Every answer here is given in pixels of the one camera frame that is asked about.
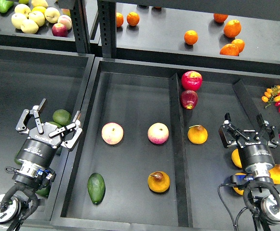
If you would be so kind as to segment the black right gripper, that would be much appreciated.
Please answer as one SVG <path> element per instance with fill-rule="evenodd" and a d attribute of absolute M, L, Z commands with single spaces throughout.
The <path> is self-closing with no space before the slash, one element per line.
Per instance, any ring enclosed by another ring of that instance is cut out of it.
<path fill-rule="evenodd" d="M 269 149 L 280 145 L 278 130 L 263 119 L 262 114 L 256 116 L 259 130 L 244 130 L 233 125 L 230 113 L 218 132 L 225 148 L 237 146 L 242 168 L 273 168 L 275 165 Z"/>

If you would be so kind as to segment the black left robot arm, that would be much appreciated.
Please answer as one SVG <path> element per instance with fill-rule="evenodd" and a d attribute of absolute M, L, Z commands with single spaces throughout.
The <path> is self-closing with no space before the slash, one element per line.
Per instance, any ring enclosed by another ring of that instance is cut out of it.
<path fill-rule="evenodd" d="M 0 226 L 8 231 L 17 231 L 24 221 L 39 207 L 38 190 L 48 187 L 56 177 L 50 168 L 60 147 L 73 151 L 83 130 L 81 112 L 77 111 L 72 121 L 59 128 L 55 124 L 42 122 L 40 115 L 47 100 L 43 99 L 32 109 L 23 110 L 15 127 L 27 138 L 16 159 L 21 162 L 19 169 L 12 169 L 14 185 L 0 194 Z"/>

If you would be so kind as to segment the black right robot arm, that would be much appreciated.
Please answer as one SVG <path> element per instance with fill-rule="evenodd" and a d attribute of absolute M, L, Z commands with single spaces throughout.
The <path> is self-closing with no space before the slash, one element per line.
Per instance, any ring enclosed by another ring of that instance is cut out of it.
<path fill-rule="evenodd" d="M 271 149 L 280 140 L 276 127 L 270 126 L 261 114 L 256 120 L 258 130 L 241 130 L 226 113 L 219 135 L 225 148 L 237 148 L 244 172 L 244 175 L 232 175 L 229 185 L 243 191 L 245 208 L 252 214 L 255 230 L 268 231 L 280 224 L 280 193 L 269 173 L 275 166 Z"/>

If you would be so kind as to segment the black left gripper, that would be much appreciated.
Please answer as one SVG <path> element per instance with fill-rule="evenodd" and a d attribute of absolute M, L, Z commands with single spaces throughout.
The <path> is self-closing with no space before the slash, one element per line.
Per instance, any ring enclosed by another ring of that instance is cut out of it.
<path fill-rule="evenodd" d="M 80 127 L 80 111 L 76 112 L 68 125 L 61 128 L 48 122 L 42 126 L 40 115 L 46 103 L 47 99 L 43 98 L 39 105 L 34 105 L 32 109 L 24 109 L 15 127 L 18 133 L 28 134 L 19 151 L 18 159 L 22 163 L 28 161 L 43 168 L 50 166 L 60 146 L 73 151 L 83 132 Z M 27 124 L 31 118 L 34 118 L 36 127 L 29 130 Z"/>

